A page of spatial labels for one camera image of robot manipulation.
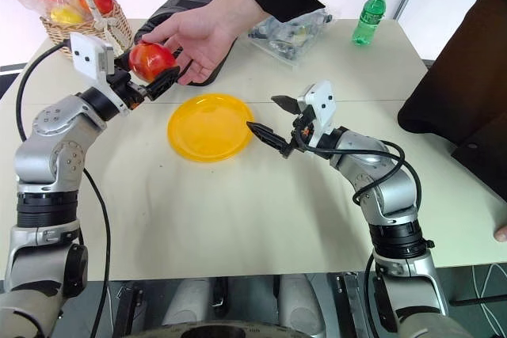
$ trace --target black cable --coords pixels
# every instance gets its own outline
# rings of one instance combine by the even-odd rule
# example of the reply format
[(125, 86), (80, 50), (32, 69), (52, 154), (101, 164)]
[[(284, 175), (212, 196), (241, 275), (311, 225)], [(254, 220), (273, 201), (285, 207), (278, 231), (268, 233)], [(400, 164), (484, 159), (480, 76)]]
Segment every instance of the black cable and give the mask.
[(17, 89), (16, 95), (16, 125), (17, 132), (19, 132), (19, 136), (21, 137), (21, 141), (24, 142), (26, 140), (25, 129), (23, 128), (23, 120), (21, 119), (21, 104), (23, 101), (23, 92), (25, 91), (26, 82), (28, 81), (30, 74), (33, 70), (39, 65), (43, 59), (47, 58), (49, 55), (52, 55), (54, 52), (58, 51), (62, 47), (69, 46), (69, 40), (64, 40), (59, 44), (56, 44), (54, 47), (50, 47), (47, 49), (42, 55), (37, 57), (35, 61), (28, 67), (25, 74), (23, 74), (23, 78), (21, 82), (19, 82), (19, 88)]
[(78, 236), (79, 244), (85, 245), (85, 238), (82, 236), (81, 227), (79, 227), (79, 236)]
[(83, 169), (83, 173), (85, 174), (86, 178), (90, 182), (90, 185), (92, 185), (93, 191), (97, 195), (98, 202), (101, 204), (102, 208), (102, 214), (104, 215), (104, 224), (105, 224), (105, 268), (104, 268), (104, 282), (102, 283), (102, 294), (101, 294), (101, 300), (98, 304), (97, 309), (97, 315), (95, 316), (95, 322), (93, 323), (92, 332), (90, 334), (90, 338), (95, 338), (97, 335), (98, 330), (98, 324), (101, 321), (102, 317), (102, 310), (104, 309), (105, 304), (105, 297), (107, 296), (108, 291), (108, 284), (109, 284), (109, 264), (110, 264), (110, 255), (111, 255), (111, 229), (109, 227), (109, 217), (108, 217), (108, 211), (105, 207), (104, 199), (102, 198), (101, 193), (98, 190), (98, 187), (95, 184), (95, 181), (91, 177), (90, 173), (86, 170), (86, 168)]
[(395, 148), (398, 151), (399, 156), (396, 156), (395, 154), (392, 154), (391, 152), (386, 152), (383, 150), (337, 150), (335, 148), (316, 148), (316, 147), (307, 145), (303, 141), (303, 137), (301, 136), (300, 129), (296, 128), (294, 135), (295, 135), (295, 140), (297, 141), (298, 145), (301, 148), (303, 148), (304, 150), (308, 150), (310, 152), (317, 153), (317, 154), (341, 154), (341, 155), (375, 154), (378, 156), (383, 156), (385, 158), (390, 158), (390, 159), (396, 160), (397, 163), (392, 170), (387, 172), (385, 175), (383, 175), (379, 179), (377, 179), (377, 180), (373, 181), (372, 183), (359, 189), (353, 195), (353, 202), (359, 206), (360, 203), (359, 203), (358, 198), (361, 194), (378, 186), (379, 184), (382, 184), (384, 181), (386, 181), (389, 178), (391, 178), (392, 176), (394, 176), (396, 174), (396, 172), (398, 172), (401, 169), (402, 166), (405, 166), (409, 170), (412, 177), (414, 178), (414, 182), (416, 185), (416, 208), (417, 208), (417, 210), (419, 210), (419, 207), (421, 206), (421, 199), (422, 199), (421, 180), (419, 179), (419, 176), (417, 175), (417, 173), (416, 173), (415, 169), (412, 167), (412, 165), (410, 165), (407, 161), (405, 161), (405, 152), (403, 151), (403, 149), (400, 146), (394, 144), (393, 142), (387, 142), (385, 140), (382, 141), (385, 145)]
[(394, 144), (393, 142), (387, 142), (385, 140), (382, 140), (382, 142), (386, 146), (392, 146), (393, 148), (395, 148), (398, 151), (398, 153), (399, 153), (399, 160), (398, 160), (398, 162), (396, 163), (396, 165), (395, 165), (395, 167), (393, 169), (391, 169), (389, 172), (387, 172), (386, 174), (384, 174), (382, 177), (378, 178), (377, 180), (374, 180), (370, 184), (362, 187), (361, 189), (359, 189), (353, 195), (352, 201), (357, 206), (360, 206), (359, 197), (361, 195), (363, 195), (365, 192), (367, 192), (370, 189), (376, 188), (377, 186), (379, 186), (380, 184), (382, 184), (384, 181), (389, 180), (391, 177), (393, 177), (402, 168), (403, 163), (405, 162), (405, 152), (402, 150), (402, 148), (400, 146)]
[(363, 296), (364, 296), (364, 306), (366, 306), (366, 317), (368, 319), (368, 323), (370, 324), (370, 329), (372, 331), (373, 338), (379, 338), (379, 334), (375, 327), (375, 322), (373, 321), (372, 306), (370, 305), (369, 283), (370, 283), (370, 269), (372, 268), (372, 263), (373, 263), (373, 254), (370, 255), (368, 262), (366, 263), (366, 268), (364, 269)]
[[(25, 91), (26, 82), (28, 81), (30, 74), (32, 74), (33, 70), (36, 68), (37, 65), (39, 65), (45, 58), (47, 58), (49, 55), (51, 55), (55, 51), (58, 51), (62, 47), (69, 47), (69, 40), (64, 40), (60, 44), (57, 44), (54, 47), (47, 49), (42, 55), (40, 55), (39, 57), (37, 57), (35, 59), (35, 61), (33, 61), (33, 63), (26, 70), (25, 74), (23, 74), (23, 78), (21, 79), (19, 88), (17, 89), (17, 96), (16, 96), (16, 125), (17, 125), (17, 131), (19, 132), (19, 136), (20, 136), (22, 142), (24, 142), (26, 140), (25, 129), (23, 127), (23, 120), (21, 118), (21, 106), (22, 106), (22, 102), (23, 102), (23, 93)], [(97, 196), (99, 203), (101, 204), (102, 214), (104, 216), (104, 224), (105, 224), (104, 283), (102, 284), (101, 300), (99, 301), (97, 315), (95, 316), (95, 322), (93, 323), (93, 328), (92, 328), (92, 332), (90, 335), (91, 338), (94, 338), (97, 335), (98, 324), (101, 320), (102, 311), (104, 309), (104, 304), (105, 304), (105, 297), (107, 295), (107, 289), (108, 289), (108, 284), (109, 284), (109, 264), (110, 264), (110, 255), (111, 255), (111, 229), (109, 226), (109, 217), (108, 217), (108, 212), (107, 212), (107, 208), (105, 206), (104, 199), (102, 198), (102, 195), (101, 195), (100, 191), (98, 190), (98, 187), (95, 184), (95, 181), (91, 177), (88, 170), (86, 170), (86, 168), (83, 169), (83, 173), (85, 174), (86, 178), (90, 182), (90, 185), (92, 186), (92, 189), (95, 192), (95, 195)], [(82, 236), (81, 229), (79, 229), (78, 239), (79, 239), (79, 244), (84, 245), (84, 238)]]

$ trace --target yellow fruit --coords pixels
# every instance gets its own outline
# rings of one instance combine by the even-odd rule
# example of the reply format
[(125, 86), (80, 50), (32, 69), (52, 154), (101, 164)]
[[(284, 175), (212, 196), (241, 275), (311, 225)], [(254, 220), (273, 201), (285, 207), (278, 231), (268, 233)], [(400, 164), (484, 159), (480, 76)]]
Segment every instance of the yellow fruit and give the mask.
[(58, 24), (81, 24), (84, 21), (78, 12), (69, 7), (52, 9), (50, 17), (51, 20)]

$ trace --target brown jacket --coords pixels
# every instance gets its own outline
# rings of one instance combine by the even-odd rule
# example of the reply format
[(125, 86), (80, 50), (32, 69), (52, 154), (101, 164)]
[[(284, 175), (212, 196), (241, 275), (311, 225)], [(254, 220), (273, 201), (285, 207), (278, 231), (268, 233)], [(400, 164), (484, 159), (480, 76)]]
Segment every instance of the brown jacket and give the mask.
[(507, 0), (477, 0), (398, 114), (507, 200)]

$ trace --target white table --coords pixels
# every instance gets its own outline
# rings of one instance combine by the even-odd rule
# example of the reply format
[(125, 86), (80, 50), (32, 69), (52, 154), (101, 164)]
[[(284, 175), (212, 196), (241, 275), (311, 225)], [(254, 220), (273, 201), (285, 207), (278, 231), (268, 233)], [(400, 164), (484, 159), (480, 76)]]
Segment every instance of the white table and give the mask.
[[(132, 21), (133, 28), (140, 25)], [(399, 25), (383, 21), (371, 47), (349, 42), (354, 25), (332, 25), (296, 70), (240, 40), (212, 85), (176, 85), (128, 118), (109, 123), (86, 166), (108, 205), (111, 279), (362, 270), (372, 249), (368, 226), (352, 203), (352, 187), (326, 161), (298, 152), (284, 160), (253, 139), (234, 158), (198, 164), (174, 153), (166, 138), (172, 112), (201, 93), (242, 98), (258, 122), (288, 137), (293, 116), (270, 96), (298, 96), (324, 78), (334, 84), (336, 126), (396, 142), (419, 173), (419, 220), (425, 237), (436, 242), (436, 265), (507, 261), (507, 245), (492, 236), (505, 221), (505, 202), (450, 157), (443, 139), (410, 134), (396, 123), (397, 111), (425, 73)], [(48, 42), (36, 55), (47, 47)], [(61, 55), (44, 61), (26, 89), (25, 126), (44, 105), (83, 91), (82, 83)], [(9, 228), (16, 222), (16, 90), (17, 82), (0, 101), (2, 273)], [(78, 217), (90, 251), (89, 278), (101, 279), (104, 223), (86, 180)]]

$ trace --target wicker basket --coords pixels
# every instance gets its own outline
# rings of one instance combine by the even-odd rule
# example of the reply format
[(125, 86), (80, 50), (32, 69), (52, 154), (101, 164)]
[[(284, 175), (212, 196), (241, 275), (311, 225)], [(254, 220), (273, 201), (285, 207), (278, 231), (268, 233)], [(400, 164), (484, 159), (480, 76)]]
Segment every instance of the wicker basket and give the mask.
[[(108, 19), (114, 17), (116, 19), (116, 25), (113, 25), (113, 28), (116, 28), (119, 32), (121, 32), (126, 39), (126, 41), (116, 41), (121, 46), (121, 48), (126, 51), (130, 48), (133, 42), (132, 30), (120, 5), (116, 2), (116, 0), (113, 0), (113, 3), (114, 7), (112, 8), (112, 11), (104, 15), (104, 18)], [(54, 44), (61, 43), (63, 40), (68, 39), (70, 32), (80, 32), (84, 35), (93, 35), (103, 39), (104, 41), (109, 41), (105, 35), (104, 29), (99, 30), (94, 27), (95, 20), (93, 19), (87, 21), (86, 23), (76, 25), (59, 25), (45, 19), (44, 17), (41, 17), (40, 20), (42, 21), (43, 26), (46, 28), (49, 39)], [(62, 48), (61, 52), (68, 58), (72, 57), (71, 51), (68, 47)]]

